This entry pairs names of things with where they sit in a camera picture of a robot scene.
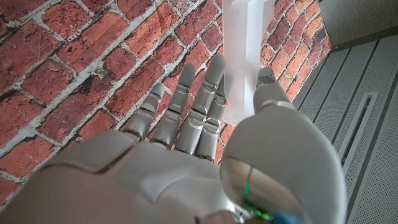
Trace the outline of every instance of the robotic hand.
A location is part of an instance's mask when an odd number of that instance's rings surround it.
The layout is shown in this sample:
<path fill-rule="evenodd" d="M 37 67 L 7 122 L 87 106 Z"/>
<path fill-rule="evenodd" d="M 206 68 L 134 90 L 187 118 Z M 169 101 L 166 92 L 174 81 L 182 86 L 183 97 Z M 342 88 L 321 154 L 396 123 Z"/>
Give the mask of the robotic hand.
<path fill-rule="evenodd" d="M 46 163 L 0 223 L 343 223 L 335 150 L 295 110 L 270 68 L 259 72 L 256 114 L 236 127 L 221 167 L 213 163 L 226 106 L 224 68 L 216 56 L 174 150 L 193 65 L 184 68 L 150 142 L 143 140 L 162 84 L 122 131 L 87 139 Z"/>

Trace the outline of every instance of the brick wall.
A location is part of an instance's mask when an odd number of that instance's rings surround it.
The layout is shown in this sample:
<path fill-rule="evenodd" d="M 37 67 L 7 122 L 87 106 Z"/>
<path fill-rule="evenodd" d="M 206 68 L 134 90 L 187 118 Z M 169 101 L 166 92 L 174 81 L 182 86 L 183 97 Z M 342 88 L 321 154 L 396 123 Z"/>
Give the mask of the brick wall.
<path fill-rule="evenodd" d="M 221 0 L 0 1 L 0 205 L 60 150 L 119 129 L 152 86 L 166 86 L 155 129 L 186 63 L 192 105 L 223 53 Z M 261 61 L 292 99 L 328 53 L 314 0 L 279 0 Z M 233 127 L 223 125 L 220 160 Z"/>

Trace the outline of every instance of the blue component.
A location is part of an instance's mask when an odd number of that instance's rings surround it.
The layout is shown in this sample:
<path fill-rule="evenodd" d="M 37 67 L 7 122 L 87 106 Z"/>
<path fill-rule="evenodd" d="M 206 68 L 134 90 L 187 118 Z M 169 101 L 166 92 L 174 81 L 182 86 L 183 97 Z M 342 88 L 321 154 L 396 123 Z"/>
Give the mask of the blue component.
<path fill-rule="evenodd" d="M 292 215 L 278 212 L 274 215 L 274 218 L 269 222 L 269 224 L 302 224 L 302 222 Z"/>

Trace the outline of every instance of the translucent plastic tube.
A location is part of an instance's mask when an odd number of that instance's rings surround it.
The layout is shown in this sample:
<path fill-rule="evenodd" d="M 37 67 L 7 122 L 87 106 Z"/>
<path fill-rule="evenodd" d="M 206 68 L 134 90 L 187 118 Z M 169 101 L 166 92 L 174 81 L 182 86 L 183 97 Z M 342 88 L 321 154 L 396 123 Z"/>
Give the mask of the translucent plastic tube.
<path fill-rule="evenodd" d="M 275 0 L 223 0 L 225 87 L 223 119 L 232 125 L 254 114 L 253 94 L 261 68 L 264 32 L 274 17 Z"/>

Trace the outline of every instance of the red brick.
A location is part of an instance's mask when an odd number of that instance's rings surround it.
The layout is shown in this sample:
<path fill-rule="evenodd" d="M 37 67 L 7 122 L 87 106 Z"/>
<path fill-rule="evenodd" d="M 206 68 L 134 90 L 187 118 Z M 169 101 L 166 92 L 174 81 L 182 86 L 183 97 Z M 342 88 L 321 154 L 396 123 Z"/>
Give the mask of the red brick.
<path fill-rule="evenodd" d="M 220 141 L 217 141 L 217 148 L 216 148 L 216 157 L 214 159 L 214 163 L 218 164 L 221 158 L 223 157 L 224 153 L 224 146 Z"/>
<path fill-rule="evenodd" d="M 313 17 L 317 12 L 319 12 L 319 5 L 318 1 L 314 1 L 305 11 L 307 18 L 310 19 Z"/>
<path fill-rule="evenodd" d="M 118 81 L 136 64 L 136 58 L 123 48 L 117 48 L 104 60 L 104 67 L 112 72 L 112 80 Z"/>
<path fill-rule="evenodd" d="M 286 91 L 290 85 L 291 80 L 292 80 L 292 78 L 290 77 L 290 75 L 287 72 L 283 72 L 282 75 L 278 79 L 278 83 Z"/>
<path fill-rule="evenodd" d="M 99 133 L 113 129 L 118 123 L 111 115 L 102 110 L 97 111 L 93 118 L 79 131 L 79 135 L 85 139 L 96 136 Z"/>
<path fill-rule="evenodd" d="M 308 47 L 301 43 L 296 54 L 287 66 L 287 71 L 294 77 L 308 54 Z"/>
<path fill-rule="evenodd" d="M 45 2 L 46 0 L 2 0 L 0 1 L 0 11 L 8 19 L 14 21 L 32 12 Z"/>
<path fill-rule="evenodd" d="M 119 0 L 118 6 L 126 17 L 133 21 L 135 18 L 142 16 L 146 10 L 152 5 L 151 0 Z"/>
<path fill-rule="evenodd" d="M 290 101 L 292 101 L 296 97 L 297 93 L 301 89 L 301 86 L 303 86 L 303 82 L 301 82 L 299 78 L 294 78 L 292 84 L 286 92 L 287 97 L 289 97 Z"/>
<path fill-rule="evenodd" d="M 286 9 L 291 5 L 291 3 L 294 0 L 279 0 L 276 4 L 275 4 L 275 9 L 274 9 L 274 16 L 275 19 L 278 20 L 281 18 L 281 16 L 283 15 L 283 13 L 286 11 Z"/>
<path fill-rule="evenodd" d="M 171 3 L 177 7 L 182 14 L 185 13 L 190 7 L 189 1 L 185 0 L 171 0 Z"/>
<path fill-rule="evenodd" d="M 307 27 L 307 35 L 309 37 L 313 37 L 313 35 L 323 27 L 323 19 L 322 16 L 319 15 L 316 17 Z"/>
<path fill-rule="evenodd" d="M 110 0 L 81 0 L 89 10 L 96 12 L 104 7 Z"/>
<path fill-rule="evenodd" d="M 156 49 L 154 56 L 163 64 L 174 62 L 182 52 L 182 46 L 178 44 L 177 40 L 168 36 L 163 44 Z"/>
<path fill-rule="evenodd" d="M 17 190 L 19 184 L 7 180 L 3 177 L 0 177 L 0 206 L 4 205 L 4 202 L 6 202 L 7 197 L 13 193 L 15 190 Z"/>
<path fill-rule="evenodd" d="M 119 118 L 126 113 L 145 95 L 146 91 L 163 73 L 163 68 L 154 57 L 150 57 L 135 72 L 132 78 L 109 99 L 107 107 Z"/>
<path fill-rule="evenodd" d="M 269 45 L 265 45 L 261 49 L 260 60 L 263 66 L 269 66 L 269 62 L 274 57 L 275 53 Z"/>
<path fill-rule="evenodd" d="M 205 72 L 202 70 L 200 73 L 195 77 L 193 80 L 192 88 L 191 88 L 191 93 L 196 97 L 196 95 L 199 92 L 200 87 L 203 84 L 203 81 L 205 80 Z"/>
<path fill-rule="evenodd" d="M 41 137 L 25 139 L 0 159 L 0 170 L 25 177 L 51 153 L 52 144 Z"/>
<path fill-rule="evenodd" d="M 284 49 L 288 55 L 292 55 L 296 49 L 296 43 L 292 39 L 288 38 L 284 43 Z"/>
<path fill-rule="evenodd" d="M 322 44 L 316 40 L 314 40 L 313 43 L 314 45 L 311 49 L 310 54 L 308 55 L 308 62 L 310 62 L 310 65 L 312 66 L 316 64 L 323 47 Z"/>
<path fill-rule="evenodd" d="M 6 97 L 1 99 L 0 103 L 0 147 L 6 145 L 20 129 L 27 126 L 43 110 L 21 93 L 10 93 Z"/>
<path fill-rule="evenodd" d="M 223 16 L 217 18 L 217 25 L 221 29 L 221 31 L 223 31 Z"/>
<path fill-rule="evenodd" d="M 268 32 L 272 32 L 275 29 L 276 26 L 276 20 L 272 19 L 267 27 Z"/>
<path fill-rule="evenodd" d="M 304 9 L 306 9 L 314 0 L 297 0 L 296 6 L 298 9 L 298 13 L 301 13 Z"/>
<path fill-rule="evenodd" d="M 232 133 L 235 130 L 235 126 L 232 126 L 230 124 L 227 124 L 223 130 L 223 132 L 221 133 L 221 139 L 223 140 L 223 142 L 225 144 L 227 144 L 229 138 L 231 137 Z"/>
<path fill-rule="evenodd" d="M 282 71 L 287 65 L 288 61 L 289 57 L 283 50 L 280 50 L 274 61 L 271 63 L 271 68 L 273 69 L 276 78 L 279 78 L 279 76 L 282 74 Z"/>
<path fill-rule="evenodd" d="M 213 20 L 217 7 L 213 1 L 200 4 L 175 31 L 185 45 L 192 40 Z"/>
<path fill-rule="evenodd" d="M 286 12 L 286 19 L 288 20 L 288 22 L 290 24 L 293 24 L 294 21 L 296 21 L 297 19 L 297 11 L 296 8 L 294 6 L 290 7 L 290 9 Z"/>
<path fill-rule="evenodd" d="M 199 41 L 196 46 L 194 46 L 191 51 L 185 55 L 183 60 L 175 67 L 174 71 L 172 71 L 164 80 L 165 86 L 174 92 L 183 67 L 188 63 L 192 63 L 195 68 L 198 69 L 208 58 L 209 54 L 205 45 L 202 41 Z"/>
<path fill-rule="evenodd" d="M 0 20 L 0 36 L 7 32 L 7 26 L 3 20 Z"/>
<path fill-rule="evenodd" d="M 35 22 L 28 22 L 0 46 L 0 94 L 31 66 L 55 49 L 58 42 Z"/>
<path fill-rule="evenodd" d="M 110 88 L 111 81 L 108 77 L 88 77 L 46 117 L 40 130 L 57 141 L 63 141 L 70 131 L 102 102 Z"/>
<path fill-rule="evenodd" d="M 223 36 L 216 26 L 212 25 L 203 35 L 202 40 L 209 50 L 213 51 L 217 45 L 223 40 Z"/>
<path fill-rule="evenodd" d="M 294 26 L 293 26 L 292 32 L 290 33 L 291 36 L 292 36 L 292 38 L 293 38 L 295 41 L 298 41 L 298 40 L 301 39 L 301 36 L 302 36 L 302 33 L 303 33 L 303 30 L 304 30 L 305 25 L 307 25 L 307 22 L 306 22 L 306 20 L 305 20 L 305 16 L 304 16 L 304 15 L 301 15 L 301 16 L 297 19 L 296 23 L 295 23 Z"/>
<path fill-rule="evenodd" d="M 107 12 L 82 35 L 64 46 L 57 54 L 76 72 L 83 71 L 127 28 L 127 22 L 113 12 Z"/>
<path fill-rule="evenodd" d="M 307 61 L 305 61 L 303 63 L 303 65 L 301 66 L 300 71 L 298 71 L 298 74 L 300 74 L 301 80 L 305 81 L 307 79 L 308 75 L 311 72 L 311 69 L 312 69 L 312 66 Z"/>
<path fill-rule="evenodd" d="M 64 90 L 73 80 L 72 74 L 55 63 L 53 60 L 46 61 L 39 69 L 32 73 L 22 85 L 24 89 L 31 92 L 37 99 L 45 104 L 50 103 Z"/>
<path fill-rule="evenodd" d="M 75 1 L 63 0 L 42 15 L 43 22 L 63 38 L 80 29 L 90 16 Z"/>
<path fill-rule="evenodd" d="M 290 25 L 285 18 L 282 18 L 276 27 L 275 31 L 271 34 L 268 39 L 268 44 L 271 45 L 274 50 L 278 50 L 284 42 L 286 35 L 290 29 Z"/>
<path fill-rule="evenodd" d="M 163 112 L 163 110 L 167 109 L 171 100 L 172 100 L 172 97 L 168 93 L 165 92 L 163 94 L 162 100 L 160 101 L 159 108 L 157 109 L 157 111 L 155 113 L 154 119 L 156 119 Z"/>

